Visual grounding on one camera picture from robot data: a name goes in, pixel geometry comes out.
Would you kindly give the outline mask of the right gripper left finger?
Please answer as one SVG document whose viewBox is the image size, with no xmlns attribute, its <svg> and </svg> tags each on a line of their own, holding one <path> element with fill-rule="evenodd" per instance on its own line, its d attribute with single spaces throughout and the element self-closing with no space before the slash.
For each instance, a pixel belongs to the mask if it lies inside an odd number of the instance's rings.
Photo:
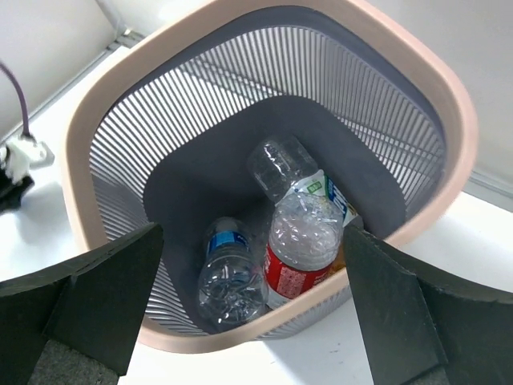
<svg viewBox="0 0 513 385">
<path fill-rule="evenodd" d="M 151 223 L 1 283 L 3 384 L 116 384 L 126 375 L 160 264 Z"/>
</svg>

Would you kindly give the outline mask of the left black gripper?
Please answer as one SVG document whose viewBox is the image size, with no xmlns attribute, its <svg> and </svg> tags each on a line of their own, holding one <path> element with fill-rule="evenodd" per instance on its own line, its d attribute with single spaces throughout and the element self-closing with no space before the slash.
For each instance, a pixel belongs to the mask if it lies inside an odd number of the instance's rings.
<svg viewBox="0 0 513 385">
<path fill-rule="evenodd" d="M 1 146 L 1 212 L 19 209 L 23 196 L 33 187 L 29 158 L 17 148 Z"/>
</svg>

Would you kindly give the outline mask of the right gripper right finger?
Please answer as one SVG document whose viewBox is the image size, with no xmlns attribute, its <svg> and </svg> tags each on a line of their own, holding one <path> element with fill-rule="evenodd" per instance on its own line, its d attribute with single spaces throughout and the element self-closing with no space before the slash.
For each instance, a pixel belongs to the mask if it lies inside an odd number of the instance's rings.
<svg viewBox="0 0 513 385">
<path fill-rule="evenodd" d="M 376 384 L 510 384 L 512 294 L 344 231 L 349 285 Z"/>
</svg>

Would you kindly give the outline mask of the red label clear bottle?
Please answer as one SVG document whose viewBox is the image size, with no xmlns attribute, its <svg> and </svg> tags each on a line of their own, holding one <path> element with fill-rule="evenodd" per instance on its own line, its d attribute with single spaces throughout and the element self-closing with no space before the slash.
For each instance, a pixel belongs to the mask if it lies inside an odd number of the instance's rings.
<svg viewBox="0 0 513 385">
<path fill-rule="evenodd" d="M 323 282 L 343 234 L 342 211 L 328 198 L 291 193 L 276 206 L 265 250 L 267 305 L 275 310 Z"/>
</svg>

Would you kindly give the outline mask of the blue label clear bottle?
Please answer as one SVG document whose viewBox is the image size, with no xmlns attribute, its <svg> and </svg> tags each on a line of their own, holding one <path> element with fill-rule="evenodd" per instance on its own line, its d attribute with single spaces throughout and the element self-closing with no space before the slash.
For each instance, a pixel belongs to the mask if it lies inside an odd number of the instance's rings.
<svg viewBox="0 0 513 385">
<path fill-rule="evenodd" d="M 211 224 L 205 241 L 198 279 L 200 314 L 222 331 L 259 318 L 266 311 L 268 285 L 244 225 L 221 217 Z"/>
</svg>

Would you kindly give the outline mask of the green white label bottle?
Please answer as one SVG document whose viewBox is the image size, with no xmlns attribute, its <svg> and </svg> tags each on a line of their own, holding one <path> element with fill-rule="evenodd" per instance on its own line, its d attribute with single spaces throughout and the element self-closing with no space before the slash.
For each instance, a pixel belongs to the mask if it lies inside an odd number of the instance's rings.
<svg viewBox="0 0 513 385">
<path fill-rule="evenodd" d="M 248 170 L 267 198 L 289 217 L 337 229 L 364 227 L 362 216 L 295 136 L 263 140 L 250 153 Z"/>
</svg>

